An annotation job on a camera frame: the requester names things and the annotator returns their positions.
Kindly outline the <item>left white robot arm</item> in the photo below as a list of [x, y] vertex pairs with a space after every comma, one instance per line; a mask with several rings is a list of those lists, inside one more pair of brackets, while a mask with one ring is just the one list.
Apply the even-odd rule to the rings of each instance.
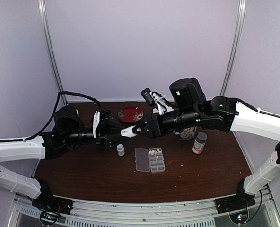
[[65, 106], [54, 113], [55, 126], [50, 132], [41, 132], [25, 138], [0, 140], [0, 187], [38, 201], [46, 210], [52, 210], [57, 200], [49, 184], [42, 179], [23, 176], [1, 165], [2, 162], [60, 158], [71, 146], [98, 144], [110, 148], [135, 137], [135, 127], [121, 128], [109, 122], [108, 112], [96, 111], [93, 127], [86, 127], [77, 109]]

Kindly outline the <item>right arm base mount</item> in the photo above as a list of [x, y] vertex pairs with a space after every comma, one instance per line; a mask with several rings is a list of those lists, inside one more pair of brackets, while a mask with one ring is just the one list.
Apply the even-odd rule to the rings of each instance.
[[248, 207], [255, 205], [254, 197], [238, 198], [236, 195], [215, 200], [218, 214], [227, 213], [229, 219], [236, 225], [246, 224], [249, 218]]

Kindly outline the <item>clear plastic pill organizer box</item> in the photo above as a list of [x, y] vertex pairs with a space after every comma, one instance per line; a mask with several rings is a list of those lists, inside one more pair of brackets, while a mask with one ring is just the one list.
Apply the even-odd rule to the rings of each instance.
[[166, 169], [161, 148], [135, 148], [134, 157], [137, 172], [161, 173]]

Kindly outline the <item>white bottle cap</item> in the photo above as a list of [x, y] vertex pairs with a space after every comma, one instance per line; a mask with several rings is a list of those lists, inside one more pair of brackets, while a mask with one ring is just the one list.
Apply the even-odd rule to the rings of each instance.
[[121, 157], [124, 156], [125, 149], [124, 149], [123, 144], [118, 144], [116, 148], [117, 148], [118, 155], [121, 156]]

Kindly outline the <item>grey capped orange label bottle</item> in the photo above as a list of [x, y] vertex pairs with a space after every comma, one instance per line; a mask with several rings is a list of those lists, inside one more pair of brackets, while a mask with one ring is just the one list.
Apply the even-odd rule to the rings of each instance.
[[192, 151], [194, 154], [199, 155], [202, 153], [204, 146], [206, 144], [207, 135], [203, 132], [198, 132], [197, 136], [195, 137], [194, 144], [192, 147]]

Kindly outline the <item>small white pill bottle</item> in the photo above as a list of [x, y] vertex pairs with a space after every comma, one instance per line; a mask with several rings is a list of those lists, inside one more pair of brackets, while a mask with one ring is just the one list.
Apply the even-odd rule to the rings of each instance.
[[128, 138], [132, 138], [132, 137], [137, 136], [137, 134], [135, 134], [133, 132], [133, 128], [134, 128], [134, 126], [130, 126], [130, 127], [122, 129], [121, 130], [121, 136], [128, 137]]

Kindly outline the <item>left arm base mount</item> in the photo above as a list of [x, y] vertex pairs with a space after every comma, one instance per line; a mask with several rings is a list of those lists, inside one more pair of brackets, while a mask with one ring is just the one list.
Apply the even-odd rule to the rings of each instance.
[[69, 215], [73, 207], [73, 200], [60, 197], [42, 197], [31, 199], [32, 205], [40, 210], [39, 220], [45, 226], [55, 224], [63, 214]]

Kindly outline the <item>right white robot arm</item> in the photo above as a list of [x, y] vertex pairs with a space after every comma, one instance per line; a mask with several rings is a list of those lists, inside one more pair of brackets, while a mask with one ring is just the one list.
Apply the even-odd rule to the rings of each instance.
[[242, 189], [231, 198], [240, 209], [266, 184], [280, 175], [280, 115], [266, 112], [238, 98], [206, 97], [196, 78], [184, 78], [169, 86], [176, 109], [143, 117], [132, 132], [157, 138], [174, 131], [200, 126], [225, 132], [246, 132], [277, 141], [275, 150], [259, 169], [241, 181]]

